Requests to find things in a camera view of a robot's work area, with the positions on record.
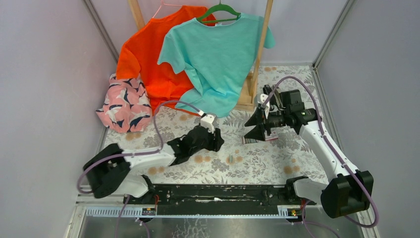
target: floral pattern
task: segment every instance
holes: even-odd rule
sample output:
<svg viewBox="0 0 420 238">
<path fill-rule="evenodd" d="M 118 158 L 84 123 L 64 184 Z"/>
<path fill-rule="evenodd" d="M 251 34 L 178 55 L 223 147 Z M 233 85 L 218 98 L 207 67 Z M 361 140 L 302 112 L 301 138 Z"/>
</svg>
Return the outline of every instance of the floral pattern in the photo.
<svg viewBox="0 0 420 238">
<path fill-rule="evenodd" d="M 265 84 L 275 84 L 288 75 L 304 81 L 317 100 L 309 66 L 262 66 L 258 90 L 262 92 Z M 301 91 L 306 108 L 314 107 L 298 82 L 288 79 L 280 85 L 281 91 L 293 89 Z M 285 184 L 286 179 L 302 175 L 327 183 L 325 172 L 310 147 L 290 128 L 274 129 L 279 137 L 276 140 L 244 145 L 242 136 L 252 129 L 244 124 L 251 115 L 251 112 L 233 110 L 229 116 L 218 118 L 217 127 L 225 141 L 219 152 L 202 150 L 181 165 L 148 168 L 136 171 L 136 174 L 148 175 L 153 183 Z M 199 122 L 198 117 L 170 108 L 161 109 L 156 119 L 165 142 L 182 136 Z M 159 140 L 150 124 L 144 132 L 109 130 L 105 146 L 111 143 L 132 150 L 158 146 Z"/>
</svg>

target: wooden post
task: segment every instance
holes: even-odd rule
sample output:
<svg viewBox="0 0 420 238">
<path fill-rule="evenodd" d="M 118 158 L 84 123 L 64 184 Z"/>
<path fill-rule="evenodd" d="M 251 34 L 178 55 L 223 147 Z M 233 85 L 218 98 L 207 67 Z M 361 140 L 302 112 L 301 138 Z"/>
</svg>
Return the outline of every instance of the wooden post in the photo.
<svg viewBox="0 0 420 238">
<path fill-rule="evenodd" d="M 262 25 L 261 31 L 260 45 L 258 46 L 257 59 L 255 60 L 254 73 L 252 75 L 251 84 L 248 85 L 249 95 L 252 95 L 252 98 L 255 97 L 255 89 L 257 88 L 255 84 L 257 83 L 258 69 L 260 67 L 261 55 L 263 53 L 265 36 L 267 35 L 268 21 L 270 20 L 272 6 L 273 0 L 267 0 L 267 6 L 265 7 L 264 14 L 264 24 Z"/>
<path fill-rule="evenodd" d="M 140 10 L 139 2 L 137 0 L 128 0 L 130 5 L 131 13 L 133 14 L 134 21 L 137 25 L 137 30 L 142 29 L 145 26 L 142 11 Z"/>
</svg>

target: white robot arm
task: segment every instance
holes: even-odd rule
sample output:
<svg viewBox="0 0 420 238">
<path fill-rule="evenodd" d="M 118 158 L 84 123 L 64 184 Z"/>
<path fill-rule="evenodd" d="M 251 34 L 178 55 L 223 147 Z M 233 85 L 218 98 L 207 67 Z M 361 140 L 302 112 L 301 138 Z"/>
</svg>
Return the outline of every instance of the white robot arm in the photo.
<svg viewBox="0 0 420 238">
<path fill-rule="evenodd" d="M 269 88 L 265 87 L 264 92 L 268 94 L 270 93 L 268 91 Z M 259 106 L 245 124 L 245 126 L 255 125 L 255 127 L 245 135 L 245 138 L 264 141 L 265 133 L 270 135 L 271 128 L 289 126 L 307 142 L 328 178 L 328 184 L 316 182 L 304 176 L 288 179 L 286 188 L 289 196 L 322 204 L 331 218 L 366 210 L 370 202 L 350 172 L 356 175 L 371 194 L 373 177 L 369 171 L 360 172 L 344 155 L 332 140 L 323 122 L 317 120 L 315 109 L 305 109 L 299 90 L 282 92 L 276 95 L 280 99 L 273 99 L 264 104 L 268 98 L 267 94 L 259 96 Z M 270 113 L 270 103 L 275 103 L 279 110 Z"/>
<path fill-rule="evenodd" d="M 154 190 L 152 183 L 147 176 L 136 176 L 135 170 L 179 165 L 202 149 L 219 151 L 224 141 L 220 129 L 214 128 L 216 117 L 202 111 L 199 115 L 200 125 L 186 135 L 168 141 L 162 148 L 123 151 L 117 144 L 111 144 L 103 149 L 83 167 L 94 197 L 103 198 L 114 193 L 150 199 Z"/>
</svg>

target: shirt sleeve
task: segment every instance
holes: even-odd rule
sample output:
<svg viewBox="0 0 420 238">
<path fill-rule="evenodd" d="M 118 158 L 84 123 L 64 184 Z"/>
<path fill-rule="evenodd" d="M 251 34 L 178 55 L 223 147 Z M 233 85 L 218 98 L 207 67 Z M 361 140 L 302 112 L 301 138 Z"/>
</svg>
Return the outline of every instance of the shirt sleeve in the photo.
<svg viewBox="0 0 420 238">
<path fill-rule="evenodd" d="M 185 69 L 184 57 L 182 56 L 179 46 L 171 32 L 165 36 L 159 59 L 157 61 L 157 64 L 162 64 L 163 62 L 169 63 L 175 74 L 179 74 Z"/>
<path fill-rule="evenodd" d="M 274 36 L 271 33 L 271 29 L 267 27 L 267 34 L 265 36 L 264 48 L 270 49 L 270 48 L 273 48 L 274 46 L 275 46 Z"/>
<path fill-rule="evenodd" d="M 116 76 L 117 79 L 137 78 L 140 73 L 140 64 L 134 54 L 123 46 L 118 58 Z"/>
</svg>

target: gray wall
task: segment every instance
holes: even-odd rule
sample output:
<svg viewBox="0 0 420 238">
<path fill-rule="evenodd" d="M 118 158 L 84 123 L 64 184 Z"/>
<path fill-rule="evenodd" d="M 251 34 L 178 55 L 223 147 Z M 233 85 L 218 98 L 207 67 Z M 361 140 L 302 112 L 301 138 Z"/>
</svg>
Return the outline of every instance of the gray wall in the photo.
<svg viewBox="0 0 420 238">
<path fill-rule="evenodd" d="M 62 237 L 115 62 L 81 0 L 0 3 L 0 237 Z"/>
<path fill-rule="evenodd" d="M 383 238 L 419 236 L 419 12 L 358 1 L 319 67 L 344 151 L 375 179 Z"/>
<path fill-rule="evenodd" d="M 92 0 L 118 52 L 137 32 L 127 0 Z M 219 0 L 164 0 L 170 4 L 211 7 Z M 264 15 L 266 0 L 222 0 L 238 12 Z M 313 62 L 334 26 L 346 0 L 274 0 L 270 27 L 276 46 L 265 50 L 262 62 Z M 139 0 L 145 22 L 156 13 L 160 0 Z M 176 12 L 179 7 L 163 6 L 156 18 Z M 220 12 L 216 18 L 223 16 Z"/>
</svg>

